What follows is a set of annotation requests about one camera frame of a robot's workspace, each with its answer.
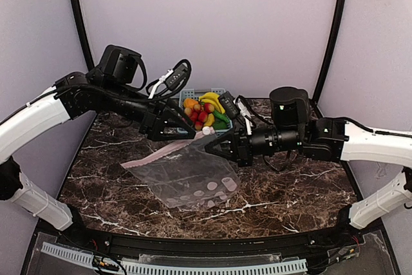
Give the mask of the red lychee bunch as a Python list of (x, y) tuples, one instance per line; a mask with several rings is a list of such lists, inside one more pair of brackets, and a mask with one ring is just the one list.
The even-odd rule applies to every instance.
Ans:
[(185, 114), (193, 122), (194, 129), (200, 131), (204, 128), (203, 124), (207, 120), (208, 114), (213, 113), (214, 106), (209, 103), (196, 104), (193, 108), (184, 108)]

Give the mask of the light blue plastic basket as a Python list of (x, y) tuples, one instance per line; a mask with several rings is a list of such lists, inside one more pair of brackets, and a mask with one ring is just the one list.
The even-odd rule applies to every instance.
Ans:
[[(209, 90), (211, 93), (216, 93), (218, 96), (220, 96), (221, 94), (226, 92), (226, 89), (224, 88), (211, 88)], [(186, 89), (186, 90), (182, 90), (179, 94), (179, 100), (178, 100), (178, 104), (183, 107), (183, 103), (185, 99), (193, 99), (193, 100), (198, 100), (199, 97), (201, 97), (202, 95), (206, 94), (206, 90), (195, 90), (195, 89)], [(218, 136), (224, 134), (225, 132), (227, 132), (228, 130), (233, 128), (233, 124), (232, 121), (230, 120), (229, 123), (226, 124), (226, 128), (222, 128), (222, 129), (215, 129), (216, 130), (216, 134)]]

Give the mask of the clear zip top bag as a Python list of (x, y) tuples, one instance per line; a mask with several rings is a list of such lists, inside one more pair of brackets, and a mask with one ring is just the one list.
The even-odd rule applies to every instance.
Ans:
[(226, 202), (241, 181), (228, 160), (205, 152), (217, 134), (207, 127), (192, 140), (177, 140), (121, 166), (148, 186), (154, 196), (173, 209), (209, 209)]

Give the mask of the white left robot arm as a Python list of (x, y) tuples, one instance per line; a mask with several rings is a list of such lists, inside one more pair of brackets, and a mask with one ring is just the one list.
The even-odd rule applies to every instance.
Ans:
[(73, 72), (1, 121), (1, 200), (20, 205), (58, 231), (82, 227), (73, 207), (61, 203), (35, 185), (13, 154), (51, 128), (89, 111), (111, 111), (140, 124), (139, 132), (152, 141), (180, 140), (167, 128), (183, 128), (194, 138), (192, 122), (172, 99), (187, 84), (192, 66), (180, 60), (152, 83), (142, 56), (109, 45), (89, 72)]

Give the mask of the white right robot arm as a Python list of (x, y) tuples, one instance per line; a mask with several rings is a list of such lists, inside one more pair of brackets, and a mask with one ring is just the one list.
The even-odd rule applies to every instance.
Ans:
[(231, 150), (239, 166), (252, 164), (254, 156), (298, 151), (325, 162), (369, 161), (403, 167), (392, 181), (363, 200), (345, 207), (341, 220), (363, 229), (381, 216), (411, 201), (411, 133), (369, 128), (348, 117), (310, 118), (310, 99), (304, 89), (281, 87), (270, 92), (271, 119), (254, 128), (245, 97), (225, 95), (220, 103), (227, 115), (244, 118), (244, 130), (236, 131)]

